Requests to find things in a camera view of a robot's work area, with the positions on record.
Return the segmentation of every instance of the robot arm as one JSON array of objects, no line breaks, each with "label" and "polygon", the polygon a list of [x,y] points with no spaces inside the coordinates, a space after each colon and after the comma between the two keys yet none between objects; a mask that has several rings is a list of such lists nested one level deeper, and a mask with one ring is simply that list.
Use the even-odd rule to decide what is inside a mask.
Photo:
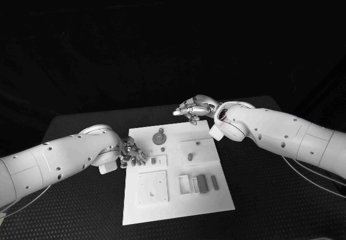
[{"label": "robot arm", "polygon": [[262,149],[320,167],[346,179],[346,133],[284,112],[255,108],[246,102],[219,103],[210,109],[206,104],[199,105],[207,98],[203,95],[193,97],[191,104],[184,102],[184,107],[180,105],[173,115],[186,115],[191,124],[197,124],[196,115],[209,115],[214,123],[209,134],[217,141],[223,136],[238,142],[248,137]]},{"label": "robot arm", "polygon": [[145,164],[134,139],[122,141],[111,127],[95,125],[79,134],[59,138],[0,158],[0,208],[41,188],[79,173],[89,165],[99,173]]}]

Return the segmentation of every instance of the black curtain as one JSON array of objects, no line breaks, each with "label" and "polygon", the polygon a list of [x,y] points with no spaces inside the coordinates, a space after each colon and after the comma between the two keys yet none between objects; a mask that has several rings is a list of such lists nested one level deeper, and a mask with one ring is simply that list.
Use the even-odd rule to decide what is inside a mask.
[{"label": "black curtain", "polygon": [[[321,85],[344,73],[346,35],[341,15],[308,13],[154,1],[1,7],[0,156],[40,143],[57,115],[196,94],[271,95],[284,112],[324,124],[344,83]],[[320,92],[333,104],[312,115]],[[341,118],[333,124],[346,131]]]}]

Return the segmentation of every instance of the robotic hand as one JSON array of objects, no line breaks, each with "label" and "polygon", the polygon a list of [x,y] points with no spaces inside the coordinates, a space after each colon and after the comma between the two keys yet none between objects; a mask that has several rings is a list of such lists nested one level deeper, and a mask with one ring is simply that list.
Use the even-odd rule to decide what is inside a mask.
[{"label": "robotic hand", "polygon": [[118,158],[121,168],[128,161],[132,166],[145,165],[145,154],[134,139],[121,139],[102,124],[0,158],[0,209],[90,165],[101,174],[114,171]]},{"label": "robotic hand", "polygon": [[258,147],[300,160],[346,179],[346,133],[325,129],[297,116],[255,108],[240,101],[217,102],[204,95],[184,101],[174,116],[184,115],[196,125],[199,116],[213,118],[210,136],[240,142],[250,138]]}]

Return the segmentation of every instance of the table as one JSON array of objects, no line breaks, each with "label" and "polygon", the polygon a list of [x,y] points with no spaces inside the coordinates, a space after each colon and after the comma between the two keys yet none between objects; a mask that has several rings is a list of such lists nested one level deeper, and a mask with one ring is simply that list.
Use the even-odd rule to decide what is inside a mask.
[{"label": "table", "polygon": [[[220,101],[243,101],[279,111],[269,96]],[[109,125],[122,137],[129,128],[181,123],[184,116],[171,114],[177,104],[57,116],[41,142],[96,124]],[[212,127],[213,120],[203,119]],[[101,175],[90,166],[52,185],[37,201],[4,219],[0,239],[346,239],[344,200],[308,183],[249,138],[235,142],[225,137],[214,145],[235,210],[122,226],[125,170]],[[298,170],[336,190],[328,180]],[[11,210],[37,195],[23,198]]]}]

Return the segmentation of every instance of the black table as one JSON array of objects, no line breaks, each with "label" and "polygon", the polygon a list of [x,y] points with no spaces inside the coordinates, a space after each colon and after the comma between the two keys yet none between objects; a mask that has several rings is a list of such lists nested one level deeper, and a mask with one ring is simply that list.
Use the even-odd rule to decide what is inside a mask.
[{"label": "black table", "polygon": [[[259,96],[243,101],[256,108],[279,111],[274,99]],[[177,104],[57,116],[41,142],[106,124],[127,136],[128,129],[186,122],[173,116]],[[346,202],[311,183],[288,167],[281,156],[256,147],[249,138],[226,137],[216,149],[235,210],[122,226],[125,170],[99,174],[96,167],[52,185],[37,201],[4,219],[0,239],[346,239]],[[331,182],[301,167],[298,170],[321,186]],[[39,195],[27,196],[17,210]]]}]

